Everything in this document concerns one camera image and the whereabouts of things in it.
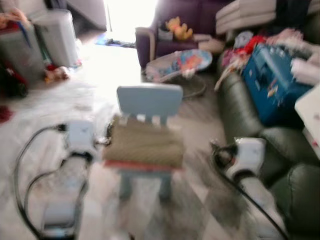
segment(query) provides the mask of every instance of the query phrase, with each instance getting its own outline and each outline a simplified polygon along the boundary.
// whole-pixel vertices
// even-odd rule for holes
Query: black cable
[[[21,152],[17,156],[15,160],[15,167],[13,170],[13,190],[14,190],[14,196],[15,196],[15,202],[18,208],[18,211],[26,224],[26,226],[30,229],[30,231],[39,239],[41,238],[42,234],[36,229],[36,227],[31,223],[30,218],[28,216],[28,213],[25,209],[25,206],[22,203],[21,196],[20,196],[20,191],[19,191],[19,170],[20,170],[20,163],[22,157],[25,155],[27,149],[31,145],[31,143],[35,140],[35,138],[43,133],[44,131],[48,130],[56,130],[59,132],[64,132],[66,130],[66,125],[65,124],[59,124],[56,126],[47,126],[44,128],[41,128],[37,132],[35,132],[32,137],[29,139],[29,141],[24,145],[22,148]]]
[[[23,204],[24,211],[25,211],[25,213],[26,213],[27,215],[29,215],[29,214],[28,214],[29,192],[30,192],[31,188],[33,187],[33,185],[35,184],[35,182],[38,181],[39,179],[43,178],[43,177],[46,177],[46,176],[48,176],[48,175],[50,175],[50,174],[55,173],[55,172],[58,171],[58,170],[59,170],[59,169],[54,170],[54,171],[48,171],[48,172],[42,173],[42,174],[36,176],[36,177],[31,181],[31,183],[29,183],[29,186],[27,187],[26,192],[25,192],[25,194],[24,194],[25,197],[24,197],[24,204]]]
[[[215,169],[217,169],[217,172],[222,176],[222,178],[227,183],[229,183],[232,187],[234,187],[239,193],[241,193],[246,199],[248,199],[249,202],[252,203],[269,220],[269,222],[277,229],[277,231],[285,240],[290,240],[289,236],[282,230],[282,228],[276,223],[276,221],[255,200],[253,200],[241,187],[235,184],[221,171],[218,163],[216,162],[217,152],[221,150],[223,149],[221,148],[221,149],[215,150],[212,154],[212,161],[209,160],[209,162],[210,163],[213,162]]]

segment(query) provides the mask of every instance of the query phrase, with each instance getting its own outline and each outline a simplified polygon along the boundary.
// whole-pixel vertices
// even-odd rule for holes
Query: white robotic limb
[[[223,178],[244,195],[259,240],[286,240],[285,224],[272,194],[256,177],[264,161],[265,141],[238,138],[235,144],[214,149],[212,162]]]

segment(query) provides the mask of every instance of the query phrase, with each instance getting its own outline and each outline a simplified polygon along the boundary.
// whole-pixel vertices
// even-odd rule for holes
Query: stuffed toy
[[[188,29],[187,24],[180,25],[180,17],[172,18],[165,22],[166,28],[174,34],[175,39],[178,41],[186,41],[192,37],[193,30]]]
[[[48,65],[45,71],[44,81],[46,84],[52,82],[60,82],[69,79],[68,69],[65,66],[56,67],[54,65]]]

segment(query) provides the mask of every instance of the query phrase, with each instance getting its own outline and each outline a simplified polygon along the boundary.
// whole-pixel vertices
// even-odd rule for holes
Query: blue suitcase
[[[259,44],[242,72],[261,122],[301,127],[296,100],[311,89],[291,74],[292,57],[278,46]]]

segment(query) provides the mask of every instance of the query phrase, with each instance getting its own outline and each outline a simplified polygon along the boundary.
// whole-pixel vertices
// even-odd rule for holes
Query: red fabric
[[[53,65],[53,64],[49,64],[49,65],[47,65],[47,66],[45,67],[45,69],[48,70],[48,71],[54,71],[54,70],[56,70],[57,68],[58,68],[58,67],[55,66],[55,65]]]
[[[255,49],[255,46],[259,43],[265,43],[266,40],[267,38],[264,36],[254,36],[250,39],[250,41],[247,43],[247,45],[245,45],[244,48],[238,48],[237,50],[235,50],[235,52],[237,54],[252,54],[252,52]]]
[[[13,71],[13,74],[12,76],[17,79],[19,81],[19,83],[22,83],[24,85],[28,85],[28,82],[26,79],[24,79],[19,73],[17,73],[16,71],[12,70]]]
[[[104,162],[104,166],[146,172],[172,172],[176,170],[182,170],[182,168],[176,168],[171,166],[151,165],[146,163],[123,162],[114,160],[106,160]]]
[[[8,121],[13,114],[7,106],[0,106],[0,123]]]
[[[15,21],[8,21],[6,28],[0,30],[0,34],[7,34],[19,30],[19,25]]]

